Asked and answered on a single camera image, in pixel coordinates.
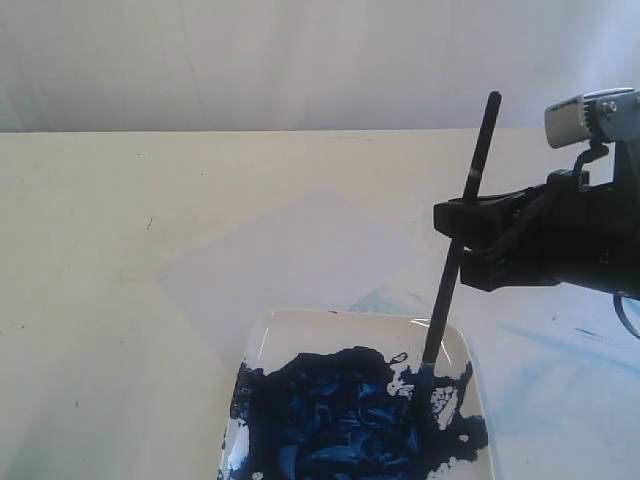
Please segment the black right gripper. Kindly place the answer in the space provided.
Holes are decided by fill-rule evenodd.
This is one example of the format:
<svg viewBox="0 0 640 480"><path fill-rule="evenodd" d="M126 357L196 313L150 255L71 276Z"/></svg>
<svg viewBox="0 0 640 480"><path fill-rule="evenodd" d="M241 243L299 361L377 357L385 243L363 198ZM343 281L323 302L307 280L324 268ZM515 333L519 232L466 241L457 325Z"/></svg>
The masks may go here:
<svg viewBox="0 0 640 480"><path fill-rule="evenodd" d="M469 248L493 246L518 219L498 256L464 251L464 285L495 291L569 283L638 298L639 137L584 142L574 166L551 173L542 187L433 207L435 230Z"/></svg>

